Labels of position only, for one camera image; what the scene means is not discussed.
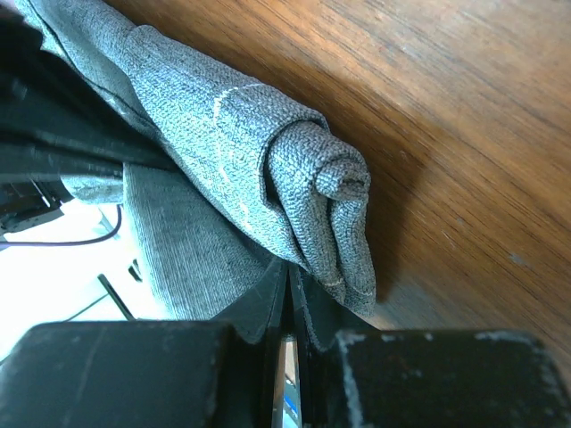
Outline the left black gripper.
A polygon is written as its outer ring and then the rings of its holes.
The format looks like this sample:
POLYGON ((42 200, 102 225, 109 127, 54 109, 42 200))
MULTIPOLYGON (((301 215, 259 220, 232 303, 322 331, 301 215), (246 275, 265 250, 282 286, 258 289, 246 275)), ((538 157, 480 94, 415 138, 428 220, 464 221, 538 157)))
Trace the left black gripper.
POLYGON ((17 13, 1 15, 1 183, 59 182, 75 198, 122 198, 129 167, 176 172, 17 13))

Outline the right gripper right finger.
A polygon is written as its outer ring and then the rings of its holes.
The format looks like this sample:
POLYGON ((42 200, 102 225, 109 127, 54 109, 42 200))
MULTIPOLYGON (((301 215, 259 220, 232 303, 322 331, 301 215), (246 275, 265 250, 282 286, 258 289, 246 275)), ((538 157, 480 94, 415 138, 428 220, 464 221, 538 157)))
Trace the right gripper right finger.
POLYGON ((338 303, 295 265, 288 268, 297 342, 298 391, 304 427, 350 427, 344 362, 336 334, 375 327, 338 303))

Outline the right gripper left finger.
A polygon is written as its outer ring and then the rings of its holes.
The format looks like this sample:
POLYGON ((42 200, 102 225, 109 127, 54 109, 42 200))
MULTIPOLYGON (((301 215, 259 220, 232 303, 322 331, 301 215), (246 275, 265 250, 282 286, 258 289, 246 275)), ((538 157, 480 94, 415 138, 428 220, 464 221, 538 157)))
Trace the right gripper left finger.
POLYGON ((217 390, 215 427, 280 427, 288 266, 274 258, 248 292, 216 316, 233 327, 217 390))

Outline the grey cloth napkin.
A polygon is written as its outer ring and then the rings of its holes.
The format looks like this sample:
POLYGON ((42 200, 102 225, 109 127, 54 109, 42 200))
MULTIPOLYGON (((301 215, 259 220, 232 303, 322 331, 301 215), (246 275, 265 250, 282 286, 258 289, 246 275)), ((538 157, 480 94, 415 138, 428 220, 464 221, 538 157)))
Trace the grey cloth napkin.
POLYGON ((273 257, 371 311, 370 175, 319 112, 102 1, 17 6, 48 52, 175 161, 171 172, 125 163, 119 178, 63 179, 83 202, 123 205, 163 318, 215 317, 273 257))

